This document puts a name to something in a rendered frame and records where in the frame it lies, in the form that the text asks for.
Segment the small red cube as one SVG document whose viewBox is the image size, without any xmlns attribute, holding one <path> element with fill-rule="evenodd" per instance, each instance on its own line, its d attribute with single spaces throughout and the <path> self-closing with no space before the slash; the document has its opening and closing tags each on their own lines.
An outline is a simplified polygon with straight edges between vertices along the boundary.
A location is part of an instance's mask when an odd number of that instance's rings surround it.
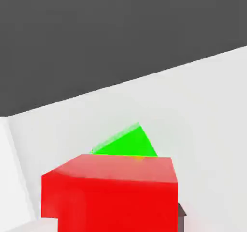
<svg viewBox="0 0 247 232">
<path fill-rule="evenodd" d="M 58 232 L 178 232 L 172 160 L 82 154 L 42 176 L 41 216 Z"/>
</svg>

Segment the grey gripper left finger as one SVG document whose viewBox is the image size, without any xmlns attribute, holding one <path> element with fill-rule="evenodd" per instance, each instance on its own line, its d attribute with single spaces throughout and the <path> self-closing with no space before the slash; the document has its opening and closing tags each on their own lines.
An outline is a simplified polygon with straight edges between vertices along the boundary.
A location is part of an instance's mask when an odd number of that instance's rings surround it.
<svg viewBox="0 0 247 232">
<path fill-rule="evenodd" d="M 58 219 L 40 218 L 8 230 L 7 232 L 58 232 Z"/>
</svg>

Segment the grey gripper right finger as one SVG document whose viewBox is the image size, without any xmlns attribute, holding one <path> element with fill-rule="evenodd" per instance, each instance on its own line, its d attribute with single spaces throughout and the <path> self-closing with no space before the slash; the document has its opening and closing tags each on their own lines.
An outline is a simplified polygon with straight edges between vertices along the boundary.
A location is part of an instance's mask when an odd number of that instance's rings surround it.
<svg viewBox="0 0 247 232">
<path fill-rule="evenodd" d="M 184 218 L 187 216 L 181 204 L 178 203 L 178 232 L 184 232 Z"/>
</svg>

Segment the small green cube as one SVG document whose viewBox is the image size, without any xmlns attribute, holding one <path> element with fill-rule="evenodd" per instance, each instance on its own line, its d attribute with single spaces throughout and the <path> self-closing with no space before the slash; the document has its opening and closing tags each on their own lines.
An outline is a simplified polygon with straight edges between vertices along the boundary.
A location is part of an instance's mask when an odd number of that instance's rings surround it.
<svg viewBox="0 0 247 232">
<path fill-rule="evenodd" d="M 111 136 L 90 150 L 91 154 L 157 157 L 157 153 L 139 123 Z"/>
</svg>

